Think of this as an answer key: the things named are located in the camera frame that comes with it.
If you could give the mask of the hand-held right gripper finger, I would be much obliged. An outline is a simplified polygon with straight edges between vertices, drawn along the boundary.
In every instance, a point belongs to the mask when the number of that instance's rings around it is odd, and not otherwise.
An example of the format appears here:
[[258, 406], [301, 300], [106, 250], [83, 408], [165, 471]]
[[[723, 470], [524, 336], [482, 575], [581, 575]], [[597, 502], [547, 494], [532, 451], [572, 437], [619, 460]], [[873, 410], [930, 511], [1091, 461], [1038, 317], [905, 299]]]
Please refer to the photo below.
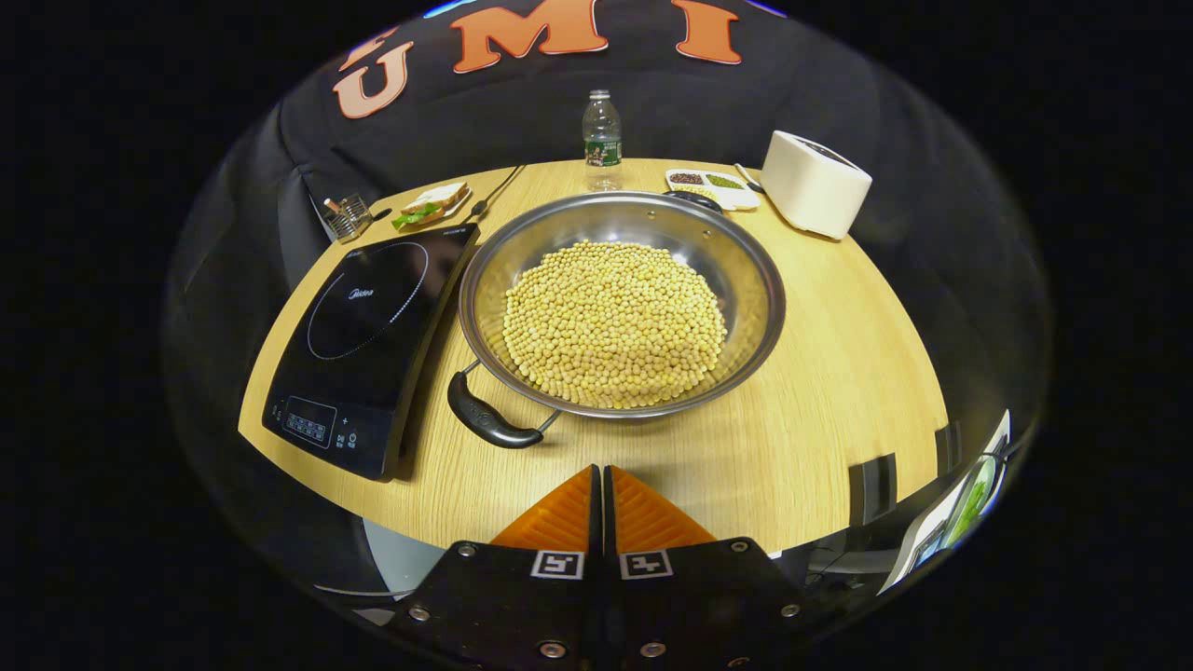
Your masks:
[[630, 474], [602, 472], [610, 671], [781, 671], [821, 604], [753, 538], [717, 540]]
[[601, 501], [587, 466], [493, 542], [455, 542], [396, 604], [392, 638], [450, 671], [587, 670], [601, 638]]

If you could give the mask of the steel pot with soybeans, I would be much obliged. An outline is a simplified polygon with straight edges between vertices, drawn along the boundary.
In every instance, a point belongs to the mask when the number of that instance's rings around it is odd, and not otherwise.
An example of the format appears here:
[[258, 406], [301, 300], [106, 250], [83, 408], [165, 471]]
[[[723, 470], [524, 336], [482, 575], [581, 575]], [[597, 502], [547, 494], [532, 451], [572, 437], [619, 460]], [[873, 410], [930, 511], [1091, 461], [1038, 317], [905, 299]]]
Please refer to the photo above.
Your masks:
[[472, 368], [554, 417], [639, 420], [710, 404], [758, 373], [786, 318], [758, 238], [679, 193], [536, 207], [460, 273]]

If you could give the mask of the black induction cooktop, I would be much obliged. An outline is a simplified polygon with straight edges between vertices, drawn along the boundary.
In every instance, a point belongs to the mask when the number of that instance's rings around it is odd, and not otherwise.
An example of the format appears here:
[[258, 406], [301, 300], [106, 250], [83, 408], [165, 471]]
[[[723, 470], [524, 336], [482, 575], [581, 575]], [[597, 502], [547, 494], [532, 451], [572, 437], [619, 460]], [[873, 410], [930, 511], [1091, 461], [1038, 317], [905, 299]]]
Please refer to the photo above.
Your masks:
[[391, 480], [420, 370], [477, 224], [350, 251], [282, 349], [262, 426], [289, 445], [376, 484]]

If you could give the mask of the white printed sheet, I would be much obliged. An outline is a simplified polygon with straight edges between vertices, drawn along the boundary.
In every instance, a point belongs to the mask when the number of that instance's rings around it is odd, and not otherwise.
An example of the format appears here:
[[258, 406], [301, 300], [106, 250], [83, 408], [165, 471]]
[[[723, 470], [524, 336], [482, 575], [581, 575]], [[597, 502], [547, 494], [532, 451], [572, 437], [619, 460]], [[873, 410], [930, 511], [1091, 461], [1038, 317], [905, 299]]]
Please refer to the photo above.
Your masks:
[[1006, 410], [987, 445], [960, 470], [948, 488], [908, 527], [880, 595], [942, 550], [958, 547], [985, 519], [1002, 493], [1006, 451], [1010, 445], [1010, 411]]

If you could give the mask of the white divided dish with beans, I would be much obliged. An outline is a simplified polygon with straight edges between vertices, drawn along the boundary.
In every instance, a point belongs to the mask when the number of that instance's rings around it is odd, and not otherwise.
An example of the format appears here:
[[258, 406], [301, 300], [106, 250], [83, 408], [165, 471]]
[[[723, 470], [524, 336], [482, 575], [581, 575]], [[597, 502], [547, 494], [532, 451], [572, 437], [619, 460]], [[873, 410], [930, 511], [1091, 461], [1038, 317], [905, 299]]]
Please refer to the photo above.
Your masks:
[[727, 213], [755, 210], [761, 203], [758, 191], [740, 177], [723, 171], [668, 170], [665, 171], [665, 181], [669, 190], [706, 197]]

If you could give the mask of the sandwich with lettuce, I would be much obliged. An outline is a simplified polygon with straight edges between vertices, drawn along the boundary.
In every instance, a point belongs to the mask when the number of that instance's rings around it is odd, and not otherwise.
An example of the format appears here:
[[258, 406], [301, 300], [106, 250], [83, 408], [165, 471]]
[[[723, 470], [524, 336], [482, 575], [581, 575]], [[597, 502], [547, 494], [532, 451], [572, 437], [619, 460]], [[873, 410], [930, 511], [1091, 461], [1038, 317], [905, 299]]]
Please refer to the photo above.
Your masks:
[[429, 187], [400, 210], [391, 221], [392, 229], [402, 230], [409, 226], [429, 224], [444, 218], [455, 213], [470, 193], [472, 187], [466, 181]]

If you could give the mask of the white toaster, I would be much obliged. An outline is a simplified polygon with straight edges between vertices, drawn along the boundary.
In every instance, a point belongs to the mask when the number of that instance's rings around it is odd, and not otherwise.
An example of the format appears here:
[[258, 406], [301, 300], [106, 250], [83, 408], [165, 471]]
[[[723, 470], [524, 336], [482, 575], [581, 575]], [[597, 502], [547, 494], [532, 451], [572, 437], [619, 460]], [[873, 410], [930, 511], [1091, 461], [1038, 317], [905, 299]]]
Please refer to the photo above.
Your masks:
[[873, 183], [867, 171], [808, 138], [775, 129], [760, 171], [760, 185], [796, 228], [847, 238]]

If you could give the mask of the clear plastic water bottle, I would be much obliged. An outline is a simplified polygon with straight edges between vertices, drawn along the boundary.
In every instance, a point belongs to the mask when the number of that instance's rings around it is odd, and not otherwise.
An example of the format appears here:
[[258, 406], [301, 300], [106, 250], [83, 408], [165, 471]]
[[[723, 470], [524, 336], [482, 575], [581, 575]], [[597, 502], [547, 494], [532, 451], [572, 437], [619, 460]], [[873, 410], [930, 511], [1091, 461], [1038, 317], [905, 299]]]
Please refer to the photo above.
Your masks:
[[608, 90], [591, 90], [581, 119], [585, 181], [589, 191], [622, 190], [623, 128]]

